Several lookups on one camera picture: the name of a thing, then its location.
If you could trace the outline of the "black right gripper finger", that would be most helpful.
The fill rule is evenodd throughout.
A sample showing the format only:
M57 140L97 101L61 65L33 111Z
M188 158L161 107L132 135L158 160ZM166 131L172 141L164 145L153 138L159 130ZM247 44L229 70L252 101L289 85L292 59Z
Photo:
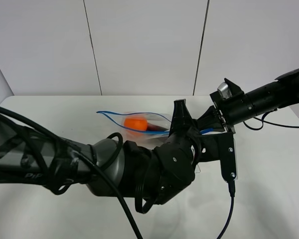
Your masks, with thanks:
M197 127L200 131L212 129L213 131L224 131L224 121L219 111L210 106L207 111L196 120Z

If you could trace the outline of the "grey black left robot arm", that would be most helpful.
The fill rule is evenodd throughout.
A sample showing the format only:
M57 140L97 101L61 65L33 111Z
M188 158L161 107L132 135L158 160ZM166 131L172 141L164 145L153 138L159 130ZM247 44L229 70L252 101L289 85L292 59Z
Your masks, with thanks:
M134 198L135 210L145 214L189 186L201 136L184 100L174 103L167 140L152 150L118 132L94 145L78 143L0 107L0 183L41 185L55 195L85 184L96 196L116 197L141 238L125 198Z

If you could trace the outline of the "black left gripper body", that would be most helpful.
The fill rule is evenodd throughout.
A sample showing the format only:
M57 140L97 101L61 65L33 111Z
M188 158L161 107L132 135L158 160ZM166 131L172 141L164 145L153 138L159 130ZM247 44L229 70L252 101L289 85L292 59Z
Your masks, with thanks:
M202 150L200 138L198 129L181 128L150 152L150 159L136 183L136 206L163 205L193 182Z

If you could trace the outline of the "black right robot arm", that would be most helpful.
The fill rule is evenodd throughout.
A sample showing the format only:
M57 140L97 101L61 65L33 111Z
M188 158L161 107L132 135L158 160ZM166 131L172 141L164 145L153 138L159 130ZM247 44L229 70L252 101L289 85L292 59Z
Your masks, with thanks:
M247 93L225 78L210 97L213 105L194 120L195 126L199 130L233 130L256 116L299 104L299 68Z

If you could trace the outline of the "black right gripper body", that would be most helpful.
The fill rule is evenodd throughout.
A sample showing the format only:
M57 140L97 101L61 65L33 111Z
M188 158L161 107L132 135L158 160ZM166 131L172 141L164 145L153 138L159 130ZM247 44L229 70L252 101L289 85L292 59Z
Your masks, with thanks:
M210 94L210 97L224 121L224 128L235 133L234 126L236 124L252 117L252 103L238 85L227 78L224 79L224 82L229 85L233 96L228 99L222 99L218 91L215 91Z

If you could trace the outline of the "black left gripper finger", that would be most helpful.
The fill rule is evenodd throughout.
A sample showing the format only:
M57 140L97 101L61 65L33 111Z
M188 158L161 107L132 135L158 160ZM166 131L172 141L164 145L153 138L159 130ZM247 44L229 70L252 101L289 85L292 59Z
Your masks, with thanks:
M181 129L187 129L192 126L193 119L186 107L186 99L175 100L169 134L173 134Z

